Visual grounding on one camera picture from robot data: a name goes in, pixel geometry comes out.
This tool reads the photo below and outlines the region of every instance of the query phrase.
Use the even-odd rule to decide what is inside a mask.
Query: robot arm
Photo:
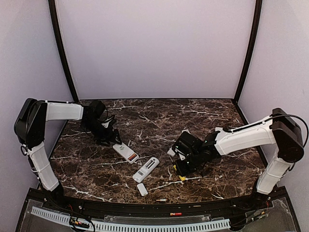
[[[28,156],[32,171],[37,175],[44,189],[54,191],[59,185],[45,147],[45,124],[51,120],[81,120],[81,126],[90,130],[97,144],[109,145],[110,142],[121,144],[118,130],[113,129],[114,116],[99,121],[106,110],[100,101],[93,101],[89,106],[55,101],[37,101],[27,99],[16,120],[14,131],[22,144],[22,152]]]
[[[269,194],[286,171],[304,155],[300,126],[286,113],[274,109],[270,116],[243,127],[227,130],[216,128],[204,141],[183,132],[168,154],[178,154],[175,162],[180,176],[195,172],[201,164],[231,152],[249,147],[276,144],[277,150],[264,173],[259,177],[256,190]]]

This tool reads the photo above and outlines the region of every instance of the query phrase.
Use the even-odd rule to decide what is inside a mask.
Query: marble tabletop
[[[91,101],[81,101],[88,105]],[[96,145],[80,121],[69,121],[51,156],[51,165],[65,195],[114,203],[168,203],[214,201],[248,195],[264,170],[255,148],[215,159],[202,171],[181,181],[167,151],[183,130],[204,139],[215,127],[239,127],[243,122],[231,100],[144,99],[103,100],[122,140],[139,156],[126,162],[111,147]],[[144,181],[142,197],[132,175],[150,158],[160,164]]]

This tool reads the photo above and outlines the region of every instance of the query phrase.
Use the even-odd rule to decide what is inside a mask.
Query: white wall
[[[46,0],[0,1],[0,231],[15,231],[29,187],[37,180],[13,128],[26,98],[71,101]],[[63,122],[46,127],[51,151]]]
[[[254,0],[58,0],[80,99],[233,98]]]
[[[240,107],[249,122],[276,107],[309,123],[309,0],[265,0]],[[268,160],[272,149],[264,147]],[[284,177],[302,231],[309,228],[309,152]]]

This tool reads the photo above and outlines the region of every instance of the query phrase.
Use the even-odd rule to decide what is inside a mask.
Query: black cable
[[[20,146],[20,151],[23,154],[23,156],[27,156],[27,149],[23,145]]]
[[[61,206],[57,205],[57,203],[55,203],[55,202],[50,198],[49,195],[46,195],[46,196],[48,197],[48,199],[50,200],[50,202],[53,203],[53,205],[54,205],[56,208],[61,209],[61,210],[63,210],[63,211],[69,212],[71,217],[72,217],[72,214],[74,213],[74,214],[76,214],[76,215],[79,215],[81,218],[84,218],[87,222],[89,222],[89,223],[93,226],[93,232],[96,232],[95,224],[93,224],[93,222],[92,222],[90,219],[88,219],[86,216],[84,216],[84,215],[82,215],[82,214],[80,214],[80,213],[71,211],[71,210],[69,210],[69,209],[62,208]]]
[[[308,141],[308,137],[309,137],[309,128],[308,128],[307,123],[306,123],[301,117],[299,117],[299,116],[297,116],[297,115],[277,115],[277,116],[272,116],[272,117],[270,117],[270,118],[268,118],[268,119],[266,119],[266,120],[264,120],[264,121],[262,121],[262,122],[254,123],[254,124],[252,124],[252,125],[249,125],[249,126],[246,126],[246,127],[242,127],[242,128],[239,128],[239,129],[235,129],[235,130],[228,130],[228,132],[238,132],[238,131],[242,131],[242,130],[244,130],[244,129],[247,129],[247,128],[251,128],[251,127],[260,125],[260,124],[262,124],[263,122],[268,122],[268,121],[273,120],[273,119],[278,118],[278,117],[295,117],[295,118],[299,119],[300,121],[302,121],[302,122],[304,123],[304,125],[305,125],[305,127],[306,127],[306,130],[307,130],[307,136],[306,136],[305,142],[304,142],[304,144],[303,144],[303,147],[305,147],[306,144],[307,144],[307,141]]]
[[[241,221],[239,221],[239,222],[236,222],[236,223],[234,223],[234,224],[231,225],[231,226],[235,226],[235,225],[240,224],[241,222],[247,220],[248,218],[250,218],[251,216],[253,216],[257,211],[254,211],[253,213],[251,213],[249,216],[247,216],[247,217],[244,218],[243,220],[241,220]]]
[[[290,172],[291,170],[293,170],[294,166],[296,163],[293,163],[292,167],[289,167],[288,171]]]
[[[252,215],[254,215],[257,211],[255,211],[253,214],[251,214],[250,216],[246,217],[246,218],[243,219],[242,221],[244,221],[244,220],[246,220],[246,219],[249,219],[249,218],[250,218]],[[258,215],[252,217],[249,221],[247,221],[247,222],[244,223],[244,224],[237,225],[237,224],[239,224],[239,223],[242,222],[242,221],[240,221],[240,222],[235,223],[235,224],[233,224],[233,225],[231,225],[231,226],[233,226],[233,227],[244,227],[244,226],[246,226],[246,225],[248,225],[248,224],[250,224],[250,223],[252,223],[252,222],[254,222],[254,221],[257,221],[257,220],[262,219],[263,217],[265,217],[265,212],[266,212],[266,211],[263,211],[263,212],[259,213]]]
[[[237,209],[241,209],[241,210],[252,210],[253,208],[255,207],[255,205],[251,206],[250,208],[241,208],[241,207],[238,207],[238,206],[231,206],[231,208],[237,208]]]
[[[75,232],[85,232],[88,230],[88,228],[84,228],[84,229],[78,229],[74,223],[72,223],[71,225],[73,227],[73,229],[71,228],[71,230],[75,231]]]
[[[85,132],[85,134],[88,135],[89,137],[94,138],[92,135],[88,134],[90,131],[87,132],[87,131],[86,131],[86,127],[84,127],[84,132]]]

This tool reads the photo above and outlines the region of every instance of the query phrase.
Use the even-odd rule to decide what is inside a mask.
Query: white plastic piece
[[[110,122],[103,122],[103,123],[102,123],[102,126],[104,126],[105,128],[108,128],[109,123],[110,123]]]
[[[142,196],[146,196],[148,194],[147,189],[145,188],[145,185],[143,183],[138,184],[137,188],[139,189]]]
[[[179,158],[180,158],[180,160],[184,160],[184,159],[185,159],[185,156],[182,155],[181,153],[179,153]]]
[[[59,182],[50,166],[45,152],[44,142],[29,150],[28,155],[33,162],[44,189],[53,191],[59,185]]]
[[[81,120],[84,108],[74,103],[47,102],[46,122],[51,120]]]
[[[44,218],[48,221],[64,225],[70,226],[70,215],[62,212],[51,211],[47,209],[42,209],[33,206],[32,215],[35,215],[40,218]],[[80,218],[78,219],[82,223],[86,223],[89,225],[89,222]],[[179,225],[128,225],[128,224],[117,224],[117,223],[108,223],[102,220],[91,220],[96,228],[96,232],[119,232],[119,231],[157,231],[157,232],[170,232],[170,231],[186,231],[186,232],[210,232],[210,231],[221,231],[224,229],[231,228],[229,219],[201,222],[201,223],[191,223],[191,224],[179,224]],[[92,225],[89,225],[87,231],[93,231]]]
[[[288,168],[293,165],[292,163],[285,162],[283,159],[278,158],[278,151],[277,148],[272,161],[268,164],[257,181],[256,188],[259,193],[269,194]]]
[[[170,148],[169,151],[168,151],[168,155],[174,157],[176,155],[176,153],[173,151],[172,148]]]
[[[125,158],[126,161],[128,161],[129,163],[134,163],[139,158],[139,156],[124,143],[122,143],[121,145],[115,144],[112,147],[119,155]]]
[[[156,157],[151,157],[134,175],[133,179],[140,183],[155,169],[160,161]]]
[[[257,122],[265,121],[269,116],[263,118]],[[219,131],[216,137],[215,147],[221,156],[227,155],[233,151],[242,150],[248,147],[254,147],[265,144],[275,144],[276,140],[274,134],[272,133],[272,129],[269,126],[272,125],[272,120],[267,121],[264,124],[259,124],[257,126],[253,126],[247,129],[243,129],[237,132],[225,132],[222,128],[216,128],[216,131]]]

